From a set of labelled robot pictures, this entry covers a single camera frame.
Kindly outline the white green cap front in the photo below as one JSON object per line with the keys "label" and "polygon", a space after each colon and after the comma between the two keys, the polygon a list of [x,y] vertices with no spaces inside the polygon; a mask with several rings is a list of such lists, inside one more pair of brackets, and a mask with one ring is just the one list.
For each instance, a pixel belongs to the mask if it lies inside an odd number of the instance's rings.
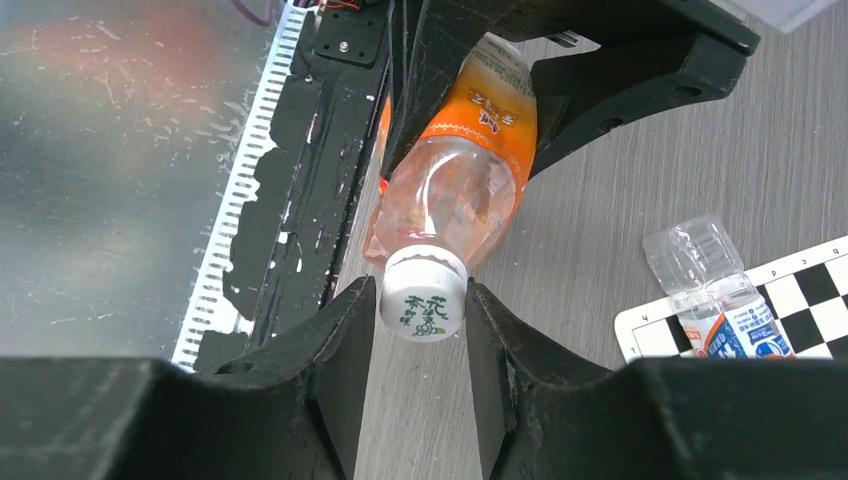
{"label": "white green cap front", "polygon": [[465,264],[449,250],[426,244],[404,247],[388,258],[380,318],[406,340],[445,340],[464,324],[468,279]]}

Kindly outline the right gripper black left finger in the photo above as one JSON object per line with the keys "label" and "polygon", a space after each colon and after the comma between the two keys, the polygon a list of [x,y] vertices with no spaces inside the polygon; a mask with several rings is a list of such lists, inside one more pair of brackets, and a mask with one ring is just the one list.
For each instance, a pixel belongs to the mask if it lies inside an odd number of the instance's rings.
{"label": "right gripper black left finger", "polygon": [[350,479],[376,285],[228,361],[190,374],[161,359],[5,357],[5,479]]}

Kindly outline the clear bottle blue label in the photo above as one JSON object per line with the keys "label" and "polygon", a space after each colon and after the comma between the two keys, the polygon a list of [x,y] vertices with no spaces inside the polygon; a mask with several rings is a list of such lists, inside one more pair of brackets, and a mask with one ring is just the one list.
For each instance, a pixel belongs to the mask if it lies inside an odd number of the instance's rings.
{"label": "clear bottle blue label", "polygon": [[718,217],[705,214],[676,224],[645,237],[642,246],[698,357],[795,357]]}

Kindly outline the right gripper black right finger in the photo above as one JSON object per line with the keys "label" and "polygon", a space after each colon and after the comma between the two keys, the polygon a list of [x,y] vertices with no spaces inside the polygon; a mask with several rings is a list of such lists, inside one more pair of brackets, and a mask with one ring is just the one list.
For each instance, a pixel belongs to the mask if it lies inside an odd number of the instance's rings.
{"label": "right gripper black right finger", "polygon": [[641,358],[610,370],[470,282],[486,479],[843,479],[847,365]]}

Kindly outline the orange crushed plastic bottle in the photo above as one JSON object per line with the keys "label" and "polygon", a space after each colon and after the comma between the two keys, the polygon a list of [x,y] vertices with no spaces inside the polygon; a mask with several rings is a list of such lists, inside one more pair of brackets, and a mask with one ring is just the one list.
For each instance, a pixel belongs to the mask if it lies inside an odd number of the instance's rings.
{"label": "orange crushed plastic bottle", "polygon": [[383,267],[400,249],[425,244],[476,267],[522,200],[537,121],[527,62],[511,43],[486,34],[441,110],[381,183],[364,258]]}

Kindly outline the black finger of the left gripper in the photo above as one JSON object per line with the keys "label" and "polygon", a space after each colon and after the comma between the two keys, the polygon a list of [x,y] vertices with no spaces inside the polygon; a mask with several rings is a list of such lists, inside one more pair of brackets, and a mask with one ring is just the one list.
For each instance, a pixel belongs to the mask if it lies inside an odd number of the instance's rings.
{"label": "black finger of the left gripper", "polygon": [[389,126],[381,176],[392,177],[440,110],[471,49],[522,1],[392,1]]}
{"label": "black finger of the left gripper", "polygon": [[533,63],[533,175],[617,127],[728,97],[761,40],[711,1],[517,1],[491,30],[514,42],[569,34],[598,46]]}

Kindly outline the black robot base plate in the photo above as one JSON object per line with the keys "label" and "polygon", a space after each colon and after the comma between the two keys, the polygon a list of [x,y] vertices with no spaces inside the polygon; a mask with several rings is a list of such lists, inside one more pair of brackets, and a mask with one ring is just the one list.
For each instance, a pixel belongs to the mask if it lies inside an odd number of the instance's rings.
{"label": "black robot base plate", "polygon": [[177,366],[213,372],[332,298],[385,89],[387,10],[284,4]]}

